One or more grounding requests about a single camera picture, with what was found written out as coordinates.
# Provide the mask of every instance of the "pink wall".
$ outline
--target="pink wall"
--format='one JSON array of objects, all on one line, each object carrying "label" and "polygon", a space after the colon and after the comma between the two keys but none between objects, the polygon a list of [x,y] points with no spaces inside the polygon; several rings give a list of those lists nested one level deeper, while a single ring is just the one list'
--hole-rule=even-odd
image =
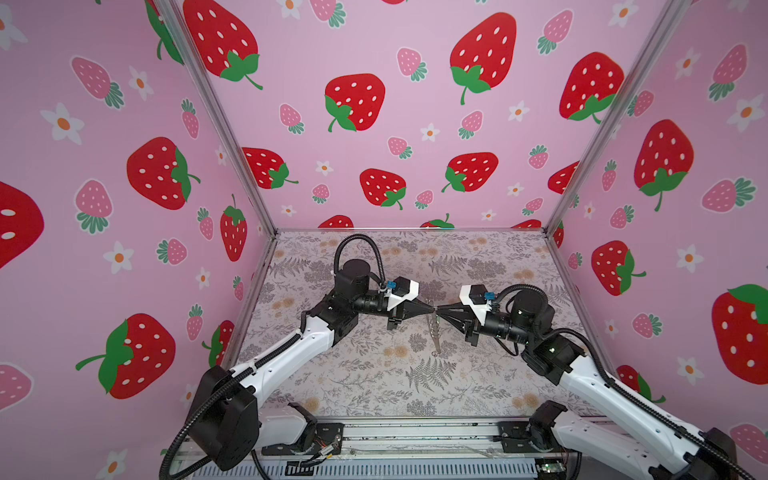
[{"label": "pink wall", "polygon": [[[546,223],[597,127],[568,117],[582,95],[598,95],[585,111],[610,103],[598,100],[618,89],[664,2],[179,3],[276,225],[315,228],[336,215],[355,227],[446,214],[457,227]],[[475,65],[479,78],[463,70]],[[458,190],[448,167],[468,169],[452,178]]]},{"label": "pink wall", "polygon": [[[187,70],[157,58],[143,2],[11,2],[0,20],[0,477],[156,478],[209,368],[201,342],[237,318],[233,279],[250,288],[266,236]],[[186,202],[176,149],[201,180]],[[232,194],[237,261],[220,233]]]},{"label": "pink wall", "polygon": [[[647,389],[634,386],[665,409],[729,432],[757,478],[768,477],[765,18],[763,2],[690,7],[579,191],[560,249],[625,382],[639,372]],[[712,86],[734,89],[713,101]],[[652,181],[666,160],[667,178]],[[627,252],[646,276],[628,276]]]}]

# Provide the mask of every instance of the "white flower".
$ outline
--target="white flower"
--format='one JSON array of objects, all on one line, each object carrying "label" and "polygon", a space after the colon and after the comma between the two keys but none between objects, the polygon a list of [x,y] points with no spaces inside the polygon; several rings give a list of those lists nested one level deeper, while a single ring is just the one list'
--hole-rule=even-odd
[{"label": "white flower", "polygon": [[56,112],[40,110],[40,115],[42,115],[43,118],[48,121],[48,123],[53,125],[51,135],[53,136],[54,140],[68,138],[78,145],[82,144],[78,131],[82,130],[82,128],[85,126],[85,123],[83,123],[83,120],[70,117],[69,112],[67,111],[67,108],[64,106],[64,104],[59,103],[56,105]]},{"label": "white flower", "polygon": [[96,480],[112,480],[114,477],[125,472],[125,455],[128,449],[120,453],[109,452],[107,464],[96,474]]},{"label": "white flower", "polygon": [[523,115],[531,111],[530,108],[525,106],[525,102],[520,100],[520,103],[509,108],[509,120],[523,121]]},{"label": "white flower", "polygon": [[435,141],[435,137],[437,137],[437,134],[440,133],[440,130],[435,128],[435,124],[429,124],[427,128],[422,128],[422,133],[422,141]]},{"label": "white flower", "polygon": [[195,390],[197,390],[196,386],[192,386],[189,383],[187,384],[187,388],[184,390],[184,394],[179,399],[179,401],[184,404],[184,407],[188,407],[192,403]]},{"label": "white flower", "polygon": [[197,280],[197,286],[199,290],[202,290],[204,286],[210,286],[210,272],[205,270],[205,267],[200,267],[200,273],[194,276]]},{"label": "white flower", "polygon": [[759,120],[766,116],[766,112],[760,108],[763,103],[764,94],[759,94],[751,101],[739,100],[736,102],[736,113],[728,117],[725,123],[736,124],[739,132],[746,130],[746,127],[753,120]]},{"label": "white flower", "polygon": [[685,56],[674,64],[674,66],[677,67],[677,73],[674,75],[674,79],[677,80],[683,75],[690,77],[690,74],[694,72],[694,64],[699,61],[699,57],[701,57],[701,53],[694,53],[693,47],[688,48]]},{"label": "white flower", "polygon": [[27,38],[21,30],[12,24],[12,21],[13,15],[11,15],[11,7],[0,5],[0,25],[3,25],[4,27],[0,29],[0,48],[5,51],[11,49],[11,40],[16,40],[19,43],[27,43]]},{"label": "white flower", "polygon": [[592,220],[592,214],[594,213],[594,207],[592,207],[592,202],[584,206],[584,216],[588,218],[589,220]]},{"label": "white flower", "polygon": [[330,166],[330,162],[317,162],[315,172],[320,172],[323,176],[327,177],[328,173],[332,171],[333,169]]},{"label": "white flower", "polygon": [[614,16],[611,21],[608,22],[608,26],[618,24],[624,28],[627,25],[627,20],[640,10],[640,7],[633,5],[634,0],[624,0],[622,3],[614,3]]},{"label": "white flower", "polygon": [[508,190],[509,190],[509,191],[507,192],[507,195],[515,195],[516,197],[517,197],[517,196],[520,194],[520,192],[522,192],[523,190],[525,190],[525,187],[521,187],[521,186],[520,186],[520,182],[518,182],[518,183],[516,183],[516,184],[512,185],[511,187],[507,187],[507,188],[508,188]]},{"label": "white flower", "polygon": [[133,255],[133,249],[124,249],[122,243],[115,242],[113,251],[105,253],[103,257],[104,260],[112,262],[112,274],[115,275],[120,270],[130,270],[133,268],[131,266],[131,257]]},{"label": "white flower", "polygon": [[750,4],[750,0],[730,0],[730,3],[728,4],[728,9],[731,10],[735,8],[737,12],[741,13],[749,4]]},{"label": "white flower", "polygon": [[677,267],[681,268],[684,266],[691,273],[696,271],[697,263],[704,261],[704,257],[696,254],[696,245],[691,245],[688,247],[688,250],[678,248],[677,256],[680,257],[680,259],[677,261]]},{"label": "white flower", "polygon": [[677,369],[677,374],[679,376],[684,376],[688,378],[688,382],[691,385],[696,385],[696,379],[702,379],[704,378],[704,374],[696,368],[696,359],[695,358],[689,358],[688,360],[685,360],[683,358],[677,357],[677,364],[680,366]]},{"label": "white flower", "polygon": [[614,325],[613,320],[605,320],[605,332],[611,336],[612,339],[616,339],[616,334],[619,330]]},{"label": "white flower", "polygon": [[216,149],[216,160],[219,162],[219,165],[227,165],[227,152],[224,151],[224,147],[221,145]]},{"label": "white flower", "polygon": [[141,95],[141,100],[146,101],[147,95],[152,95],[154,93],[154,90],[152,90],[152,87],[149,86],[147,83],[147,72],[146,71],[136,71],[135,68],[128,65],[128,70],[131,71],[131,79],[128,81],[128,84],[131,86],[131,88],[135,88],[136,90],[139,90],[139,95]]},{"label": "white flower", "polygon": [[278,5],[283,7],[283,18],[287,18],[290,15],[298,20],[300,18],[299,7],[303,1],[304,0],[277,0]]}]

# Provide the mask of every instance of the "pink wallpaper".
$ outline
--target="pink wallpaper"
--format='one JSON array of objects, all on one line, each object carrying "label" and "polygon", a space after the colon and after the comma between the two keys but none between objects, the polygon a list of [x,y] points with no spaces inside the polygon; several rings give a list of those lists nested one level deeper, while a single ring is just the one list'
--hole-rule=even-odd
[{"label": "pink wallpaper", "polygon": [[156,478],[266,236],[150,4],[0,5],[0,48],[0,477]]},{"label": "pink wallpaper", "polygon": [[177,0],[280,228],[541,225],[662,0]]},{"label": "pink wallpaper", "polygon": [[568,211],[560,254],[622,379],[768,478],[764,2],[692,5]]}]

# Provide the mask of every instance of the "red strawberry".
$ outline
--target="red strawberry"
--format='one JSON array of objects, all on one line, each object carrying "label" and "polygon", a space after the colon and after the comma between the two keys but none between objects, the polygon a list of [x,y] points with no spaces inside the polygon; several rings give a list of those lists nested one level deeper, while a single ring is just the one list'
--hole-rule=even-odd
[{"label": "red strawberry", "polygon": [[544,204],[544,199],[541,197],[535,198],[529,201],[528,203],[525,204],[525,208],[523,209],[523,215],[525,215],[526,217],[530,217],[531,215],[533,215],[533,213],[536,210],[540,209],[541,205],[543,204]]},{"label": "red strawberry", "polygon": [[350,218],[345,215],[336,215],[322,222],[320,225],[317,226],[317,228],[354,228],[354,227],[355,225],[352,223]]},{"label": "red strawberry", "polygon": [[406,195],[406,181],[397,174],[369,168],[360,174],[360,187],[366,199],[378,207],[400,206]]},{"label": "red strawberry", "polygon": [[414,205],[416,205],[416,208],[419,210],[424,210],[425,208],[429,207],[429,204],[432,202],[432,200],[435,198],[435,195],[432,193],[431,190],[424,190],[416,197],[416,202]]},{"label": "red strawberry", "polygon": [[448,218],[451,214],[445,214],[445,220],[430,220],[429,222],[422,223],[422,228],[455,228],[453,223],[448,223]]},{"label": "red strawberry", "polygon": [[453,81],[474,94],[491,90],[509,73],[518,26],[508,13],[495,13],[464,35],[451,51]]},{"label": "red strawberry", "polygon": [[120,85],[110,82],[107,71],[96,63],[78,56],[70,60],[72,71],[77,75],[85,90],[96,100],[103,100],[108,107],[120,110],[125,102]]},{"label": "red strawberry", "polygon": [[292,134],[301,135],[304,132],[304,124],[301,123],[301,115],[295,108],[288,104],[280,105],[280,121],[288,127]]},{"label": "red strawberry", "polygon": [[659,196],[655,210],[661,208],[664,192],[680,185],[694,164],[694,147],[672,120],[662,120],[650,128],[634,165],[634,184],[649,197]]},{"label": "red strawberry", "polygon": [[157,245],[157,259],[163,263],[170,263],[171,265],[178,265],[187,258],[187,248],[179,240],[171,238],[170,240],[163,239]]},{"label": "red strawberry", "polygon": [[562,195],[565,192],[565,188],[571,182],[571,178],[574,176],[576,167],[578,167],[578,162],[568,165],[566,168],[555,172],[551,177],[549,177],[549,181],[547,182],[547,187],[549,187],[549,190],[552,190],[556,194]]},{"label": "red strawberry", "polygon": [[259,45],[236,16],[214,0],[184,0],[184,21],[205,68],[217,77],[240,81],[259,68]]},{"label": "red strawberry", "polygon": [[757,190],[752,180],[739,178],[735,182],[730,178],[717,182],[701,198],[701,206],[719,214],[730,212],[733,207],[743,207],[754,198]]},{"label": "red strawberry", "polygon": [[27,398],[34,384],[32,377],[21,367],[0,362],[0,412]]},{"label": "red strawberry", "polygon": [[344,6],[336,0],[310,0],[315,16],[321,22],[328,22],[331,28],[341,28],[344,25],[346,12]]},{"label": "red strawberry", "polygon": [[94,179],[86,181],[74,196],[74,205],[80,210],[76,216],[83,231],[95,235],[109,227],[107,218],[112,215],[112,200],[104,185]]},{"label": "red strawberry", "polygon": [[370,73],[344,75],[326,85],[326,110],[345,130],[368,130],[376,122],[384,103],[386,89],[379,77]]},{"label": "red strawberry", "polygon": [[475,136],[475,132],[480,130],[480,127],[482,127],[482,112],[480,110],[473,111],[462,120],[462,127],[459,128],[458,135],[462,140],[469,140]]},{"label": "red strawberry", "polygon": [[149,23],[152,25],[154,32],[157,33],[157,36],[160,37],[160,43],[157,44],[157,59],[162,60],[162,57],[160,56],[160,47],[165,45],[165,51],[168,52],[170,57],[184,65],[184,60],[181,59],[181,54],[179,53],[178,48],[176,48],[174,40],[170,37],[170,33],[168,33],[165,22],[162,17],[160,17],[160,12],[157,10],[154,0],[144,0],[144,4],[147,7]]},{"label": "red strawberry", "polygon": [[635,95],[627,108],[627,115],[630,117],[640,117],[654,103],[654,94],[648,90],[643,90],[639,95]]},{"label": "red strawberry", "polygon": [[653,313],[648,313],[647,315],[641,313],[632,320],[632,328],[634,328],[634,331],[647,339],[661,335],[662,325],[663,324],[659,321],[659,317],[654,316]]},{"label": "red strawberry", "polygon": [[514,225],[512,228],[541,228],[541,220],[526,220]]},{"label": "red strawberry", "polygon": [[749,383],[768,383],[768,290],[742,285],[717,297],[712,327],[725,366]]},{"label": "red strawberry", "polygon": [[181,121],[183,121],[184,126],[190,133],[190,137],[197,138],[197,134],[200,132],[200,122],[195,116],[197,112],[192,106],[192,102],[189,98],[185,98],[184,101],[181,102],[181,110],[183,110],[181,113]]},{"label": "red strawberry", "polygon": [[390,137],[386,143],[389,146],[389,153],[399,156],[403,160],[410,158],[413,154],[413,150],[408,146],[408,142],[402,138]]},{"label": "red strawberry", "polygon": [[558,43],[568,36],[573,21],[573,10],[563,10],[547,22],[544,26],[544,36],[538,39],[538,53],[549,55],[549,52],[555,50]]},{"label": "red strawberry", "polygon": [[197,221],[200,223],[200,233],[203,234],[205,240],[214,239],[214,219],[208,214],[208,210],[200,208],[197,211]]},{"label": "red strawberry", "polygon": [[629,290],[633,276],[645,276],[634,272],[634,257],[624,242],[614,240],[600,245],[592,252],[592,271],[608,293],[619,296]]},{"label": "red strawberry", "polygon": [[193,342],[203,329],[203,307],[195,303],[190,309],[189,315],[190,317],[187,319],[187,336]]},{"label": "red strawberry", "polygon": [[611,106],[624,81],[624,71],[604,53],[590,53],[571,70],[560,97],[560,116],[581,121]]},{"label": "red strawberry", "polygon": [[224,250],[231,261],[237,262],[245,248],[245,239],[248,236],[248,224],[245,221],[243,211],[237,208],[235,196],[232,195],[232,205],[224,210],[219,222],[221,240],[224,242]]},{"label": "red strawberry", "polygon": [[427,64],[422,61],[422,54],[410,48],[397,51],[397,65],[400,73],[410,77],[411,81],[421,81],[427,76]]},{"label": "red strawberry", "polygon": [[633,389],[635,392],[641,394],[647,400],[653,403],[664,403],[667,399],[662,395],[660,399],[653,400],[653,396],[650,393],[650,386],[648,386],[643,376],[637,373],[637,370],[633,369],[629,365],[622,365],[616,369],[616,373],[619,374],[619,380]]},{"label": "red strawberry", "polygon": [[573,252],[570,257],[568,257],[568,266],[572,268],[573,270],[576,270],[578,267],[581,266],[581,253],[579,252]]},{"label": "red strawberry", "polygon": [[449,186],[457,192],[473,192],[483,185],[493,175],[498,167],[498,157],[490,152],[463,154],[448,162],[445,179],[449,182],[441,190]]},{"label": "red strawberry", "polygon": [[234,323],[229,320],[224,320],[221,325],[216,328],[214,336],[210,338],[210,346],[206,345],[205,340],[203,340],[203,348],[210,350],[210,353],[208,354],[208,365],[211,368],[216,365],[221,365],[222,360],[224,360],[224,354],[227,353],[227,347],[230,345],[234,329]]},{"label": "red strawberry", "polygon": [[750,423],[743,423],[733,427],[730,437],[742,450],[758,462],[768,465],[768,432]]},{"label": "red strawberry", "polygon": [[320,184],[312,189],[312,200],[318,204],[324,204],[328,201],[328,197],[330,196],[331,193],[328,190],[328,186],[325,184]]},{"label": "red strawberry", "polygon": [[44,228],[43,214],[35,201],[0,182],[0,268],[31,247]]},{"label": "red strawberry", "polygon": [[235,289],[235,298],[242,302],[245,286],[243,285],[243,280],[239,276],[235,276],[235,280],[232,282],[232,288]]},{"label": "red strawberry", "polygon": [[286,182],[298,184],[298,181],[288,180],[288,165],[283,158],[273,151],[264,148],[243,148],[250,171],[256,178],[256,185],[269,190],[280,188]]},{"label": "red strawberry", "polygon": [[139,194],[168,210],[178,210],[192,192],[187,159],[174,142],[157,137],[139,147],[128,158],[128,181]]},{"label": "red strawberry", "polygon": [[560,248],[560,245],[563,244],[563,240],[565,239],[565,228],[563,227],[562,220],[560,223],[558,223],[558,227],[554,229],[554,233],[552,234],[552,239],[554,240],[554,244]]},{"label": "red strawberry", "polygon": [[127,399],[146,389],[170,368],[176,356],[176,342],[170,333],[146,313],[126,319],[107,338],[107,352],[79,362],[82,369],[104,359],[98,379],[113,398]]},{"label": "red strawberry", "polygon": [[736,88],[733,83],[741,78],[746,70],[746,45],[738,44],[730,49],[728,55],[720,61],[712,74],[710,85],[710,100],[718,101],[725,98]]},{"label": "red strawberry", "polygon": [[632,223],[633,218],[634,208],[631,205],[624,205],[624,208],[616,209],[609,223],[613,228],[622,229],[627,226],[627,223]]},{"label": "red strawberry", "polygon": [[536,170],[544,168],[547,160],[549,160],[549,154],[547,153],[547,148],[544,145],[536,145],[536,147],[534,147],[531,150],[531,153],[528,155],[531,156],[528,159],[528,163]]},{"label": "red strawberry", "polygon": [[607,192],[614,186],[616,181],[616,162],[614,159],[610,159],[605,164],[605,172],[603,172],[603,192]]}]

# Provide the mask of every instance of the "strawberry print wall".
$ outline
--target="strawberry print wall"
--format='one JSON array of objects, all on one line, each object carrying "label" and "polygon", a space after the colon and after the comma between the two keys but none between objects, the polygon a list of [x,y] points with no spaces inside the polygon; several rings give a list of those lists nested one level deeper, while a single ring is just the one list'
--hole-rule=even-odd
[{"label": "strawberry print wall", "polygon": [[0,48],[0,478],[156,478],[267,235],[151,3],[10,2]]},{"label": "strawberry print wall", "polygon": [[694,3],[559,250],[621,379],[768,478],[764,2]]},{"label": "strawberry print wall", "polygon": [[177,0],[280,228],[540,227],[662,0]]}]

